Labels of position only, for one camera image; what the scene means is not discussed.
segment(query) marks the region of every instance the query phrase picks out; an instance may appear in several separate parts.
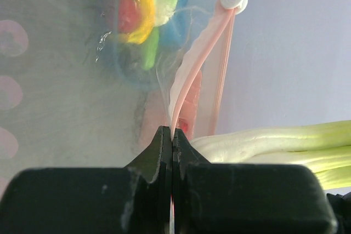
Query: white background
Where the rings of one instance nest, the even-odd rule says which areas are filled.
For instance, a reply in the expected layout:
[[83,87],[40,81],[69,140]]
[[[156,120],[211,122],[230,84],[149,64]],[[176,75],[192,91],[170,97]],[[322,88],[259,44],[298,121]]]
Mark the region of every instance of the white background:
[[217,133],[351,119],[350,102],[351,0],[249,0]]

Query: pink dot pattern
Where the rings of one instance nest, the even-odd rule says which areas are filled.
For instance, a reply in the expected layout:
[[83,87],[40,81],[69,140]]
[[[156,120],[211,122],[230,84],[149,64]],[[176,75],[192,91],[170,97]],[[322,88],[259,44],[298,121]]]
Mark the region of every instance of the pink dot pattern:
[[[22,55],[28,45],[28,35],[20,24],[10,18],[0,20],[0,54],[5,56],[5,60],[11,61],[10,58],[15,59]],[[11,111],[21,103],[22,98],[21,86],[11,76],[0,75],[0,111]],[[10,131],[0,127],[0,160],[13,158],[18,148],[16,137]],[[0,198],[7,185],[8,180],[0,175]]]

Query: blue object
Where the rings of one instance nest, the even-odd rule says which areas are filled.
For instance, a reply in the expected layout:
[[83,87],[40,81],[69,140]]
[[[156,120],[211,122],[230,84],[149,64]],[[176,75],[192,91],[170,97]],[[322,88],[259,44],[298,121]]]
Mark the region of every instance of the blue object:
[[[156,70],[145,71],[141,67],[140,46],[125,47],[124,49],[121,48],[123,44],[114,44],[112,46],[111,55],[114,58],[114,69],[119,77],[138,90],[149,92],[159,89],[160,85],[158,84]],[[137,67],[137,70],[128,72],[128,68],[133,67],[133,60],[136,64],[139,64],[139,67]]]
[[161,47],[179,49],[186,44],[190,29],[190,10],[186,8],[188,0],[178,0],[175,13],[168,23],[160,27]]

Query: colorful toy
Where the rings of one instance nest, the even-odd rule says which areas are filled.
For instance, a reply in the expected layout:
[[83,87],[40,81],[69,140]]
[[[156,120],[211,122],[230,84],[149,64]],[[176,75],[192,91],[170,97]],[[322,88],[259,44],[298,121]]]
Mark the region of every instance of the colorful toy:
[[[167,29],[162,27],[168,25],[174,17],[174,11],[179,6],[178,2],[178,0],[109,0],[109,9],[105,14],[107,25],[112,29],[112,34],[108,37],[112,43],[110,51],[106,54],[115,61],[114,68],[118,75],[139,89],[158,88],[155,65],[160,31],[164,32]],[[180,26],[179,28],[186,27],[180,23],[172,25]],[[169,35],[174,34],[172,30],[171,27]]]

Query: green onion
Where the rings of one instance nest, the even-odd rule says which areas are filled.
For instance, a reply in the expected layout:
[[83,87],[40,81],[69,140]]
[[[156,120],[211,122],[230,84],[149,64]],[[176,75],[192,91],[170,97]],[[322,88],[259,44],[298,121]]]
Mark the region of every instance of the green onion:
[[313,173],[351,165],[351,146],[316,151],[276,152],[254,156],[244,161],[254,164],[300,164]]
[[324,190],[351,186],[351,165],[315,174]]
[[301,127],[252,129],[197,138],[191,144],[210,162],[243,162],[255,155],[351,145],[351,121]]
[[325,190],[351,186],[351,121],[246,130],[191,144],[213,163],[300,164]]

